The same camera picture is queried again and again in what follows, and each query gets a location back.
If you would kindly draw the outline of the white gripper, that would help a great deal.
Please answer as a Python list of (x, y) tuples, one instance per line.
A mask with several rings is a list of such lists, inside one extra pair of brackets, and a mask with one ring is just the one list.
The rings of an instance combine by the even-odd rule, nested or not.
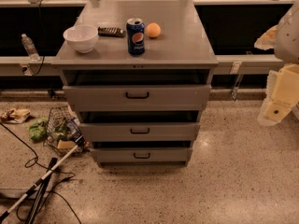
[[(269, 28), (254, 43), (256, 49), (272, 49), (276, 44), (277, 26)], [(271, 70), (267, 77), (266, 97), (258, 115), (263, 126), (280, 123), (299, 103), (299, 65), (285, 64), (278, 71)]]

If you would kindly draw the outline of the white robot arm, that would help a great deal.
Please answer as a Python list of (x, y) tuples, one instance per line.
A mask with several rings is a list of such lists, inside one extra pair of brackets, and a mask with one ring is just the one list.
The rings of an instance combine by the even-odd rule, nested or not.
[(267, 77), (266, 97), (258, 115), (263, 126), (280, 123), (299, 103), (299, 1), (254, 43), (257, 49), (273, 49), (284, 62), (277, 72)]

